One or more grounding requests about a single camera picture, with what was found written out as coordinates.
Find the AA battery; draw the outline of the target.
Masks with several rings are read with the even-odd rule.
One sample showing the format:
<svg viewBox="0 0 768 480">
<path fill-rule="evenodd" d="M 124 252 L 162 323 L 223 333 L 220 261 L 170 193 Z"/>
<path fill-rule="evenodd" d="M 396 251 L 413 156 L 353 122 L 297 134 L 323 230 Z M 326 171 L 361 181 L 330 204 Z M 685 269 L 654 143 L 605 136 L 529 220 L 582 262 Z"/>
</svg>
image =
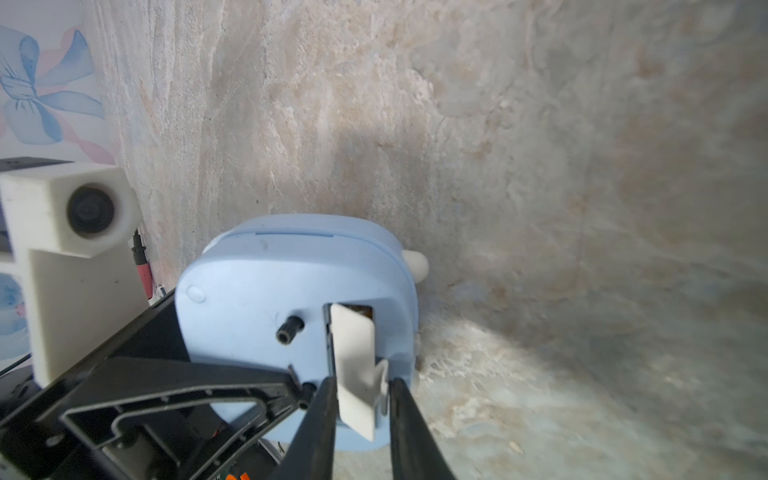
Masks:
<svg viewBox="0 0 768 480">
<path fill-rule="evenodd" d="M 374 311 L 371 306 L 344 304 L 344 307 L 371 320 L 374 319 Z"/>
</svg>

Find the white battery cover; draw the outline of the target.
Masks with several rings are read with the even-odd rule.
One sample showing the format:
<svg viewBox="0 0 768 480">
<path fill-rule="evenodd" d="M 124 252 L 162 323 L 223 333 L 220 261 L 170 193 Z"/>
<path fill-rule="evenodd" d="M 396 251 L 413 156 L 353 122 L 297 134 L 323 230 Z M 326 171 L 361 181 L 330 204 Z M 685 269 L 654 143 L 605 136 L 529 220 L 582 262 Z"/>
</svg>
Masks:
<svg viewBox="0 0 768 480">
<path fill-rule="evenodd" d="M 341 421 L 362 438 L 375 439 L 377 407 L 388 394 L 389 362 L 376 361 L 375 325 L 342 304 L 330 306 L 330 331 Z"/>
</svg>

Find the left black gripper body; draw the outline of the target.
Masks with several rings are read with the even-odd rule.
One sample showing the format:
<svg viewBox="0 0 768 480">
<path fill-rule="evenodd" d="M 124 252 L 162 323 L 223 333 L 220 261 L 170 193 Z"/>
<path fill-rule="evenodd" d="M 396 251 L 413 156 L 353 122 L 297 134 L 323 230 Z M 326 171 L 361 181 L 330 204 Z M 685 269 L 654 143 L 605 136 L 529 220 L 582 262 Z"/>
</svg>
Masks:
<svg viewBox="0 0 768 480">
<path fill-rule="evenodd" d="M 78 445 L 60 420 L 65 397 L 113 358 L 194 363 L 183 345 L 172 299 L 147 309 L 80 364 L 45 388 L 23 368 L 1 380 L 1 475 L 5 479 L 61 479 L 58 469 Z"/>
</svg>

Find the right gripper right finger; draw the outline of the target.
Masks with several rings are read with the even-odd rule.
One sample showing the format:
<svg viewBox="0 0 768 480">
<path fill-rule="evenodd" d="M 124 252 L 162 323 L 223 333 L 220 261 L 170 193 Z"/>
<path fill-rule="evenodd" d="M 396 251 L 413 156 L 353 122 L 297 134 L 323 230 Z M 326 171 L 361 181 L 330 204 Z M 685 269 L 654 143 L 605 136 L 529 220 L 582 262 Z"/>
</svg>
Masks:
<svg viewBox="0 0 768 480">
<path fill-rule="evenodd" d="M 390 454 L 395 480 L 455 480 L 406 382 L 389 383 Z"/>
</svg>

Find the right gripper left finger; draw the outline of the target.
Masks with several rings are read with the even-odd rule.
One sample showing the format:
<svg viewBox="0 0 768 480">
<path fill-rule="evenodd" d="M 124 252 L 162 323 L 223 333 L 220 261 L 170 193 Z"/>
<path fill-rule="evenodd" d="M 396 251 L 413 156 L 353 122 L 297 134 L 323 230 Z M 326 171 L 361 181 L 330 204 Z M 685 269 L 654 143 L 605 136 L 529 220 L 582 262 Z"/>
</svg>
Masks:
<svg viewBox="0 0 768 480">
<path fill-rule="evenodd" d="M 331 479 L 337 418 L 337 380 L 331 376 L 322 381 L 284 459 L 268 479 Z"/>
</svg>

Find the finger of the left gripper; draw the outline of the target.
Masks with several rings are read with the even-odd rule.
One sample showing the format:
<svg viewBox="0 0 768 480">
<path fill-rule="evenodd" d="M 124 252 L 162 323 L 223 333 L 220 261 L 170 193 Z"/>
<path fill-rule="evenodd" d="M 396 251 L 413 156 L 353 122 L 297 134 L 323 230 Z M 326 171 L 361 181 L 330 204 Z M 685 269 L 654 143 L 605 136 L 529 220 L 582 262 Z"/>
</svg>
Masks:
<svg viewBox="0 0 768 480">
<path fill-rule="evenodd" d="M 61 479 L 265 479 L 264 436 L 309 407 L 291 371 L 113 358 L 79 383 L 61 422 L 77 441 Z"/>
</svg>

